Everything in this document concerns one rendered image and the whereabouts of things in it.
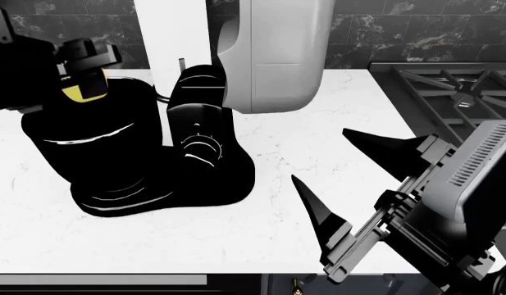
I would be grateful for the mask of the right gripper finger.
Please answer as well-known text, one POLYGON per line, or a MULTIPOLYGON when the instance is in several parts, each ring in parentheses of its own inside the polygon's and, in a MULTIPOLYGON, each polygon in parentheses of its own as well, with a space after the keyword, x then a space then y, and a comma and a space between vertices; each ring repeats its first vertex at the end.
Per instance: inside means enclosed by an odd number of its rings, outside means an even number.
POLYGON ((354 129, 343 129, 342 135, 400 182, 409 176, 420 176, 430 166, 430 162, 423 159, 422 153, 417 150, 428 139, 427 136, 397 139, 354 129))
POLYGON ((328 256, 340 241, 350 233, 352 225, 330 211, 325 203, 303 181, 294 175, 291 175, 291 180, 306 208, 314 233, 317 236, 321 248, 320 262, 323 265, 328 265, 330 264, 328 256))

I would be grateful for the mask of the yellow cheese wedge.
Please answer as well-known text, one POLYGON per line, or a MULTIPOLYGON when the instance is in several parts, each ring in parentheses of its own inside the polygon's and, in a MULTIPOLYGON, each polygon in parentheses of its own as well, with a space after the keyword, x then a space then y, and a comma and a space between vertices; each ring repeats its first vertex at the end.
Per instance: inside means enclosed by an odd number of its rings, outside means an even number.
POLYGON ((94 100, 100 99, 100 98, 83 99, 81 97, 80 88, 78 86, 78 80, 77 80, 77 75, 81 75, 81 74, 72 74, 70 80, 61 80, 62 92, 73 102, 92 102, 94 100))

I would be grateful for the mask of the black gas stove cooktop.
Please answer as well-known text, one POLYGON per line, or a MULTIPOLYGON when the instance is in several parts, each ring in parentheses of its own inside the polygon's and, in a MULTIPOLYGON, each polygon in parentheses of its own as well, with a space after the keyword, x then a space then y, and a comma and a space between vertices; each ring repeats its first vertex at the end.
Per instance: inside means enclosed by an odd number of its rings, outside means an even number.
POLYGON ((368 70, 418 137, 460 146, 482 122, 506 120, 506 61, 384 61, 368 70))

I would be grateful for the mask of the white drawer front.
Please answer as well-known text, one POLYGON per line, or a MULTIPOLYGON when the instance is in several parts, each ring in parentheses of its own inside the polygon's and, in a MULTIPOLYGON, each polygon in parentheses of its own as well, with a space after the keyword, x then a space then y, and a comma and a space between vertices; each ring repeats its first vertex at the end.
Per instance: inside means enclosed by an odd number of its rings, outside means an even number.
POLYGON ((0 275, 0 285, 27 284, 158 284, 206 285, 206 275, 0 275))

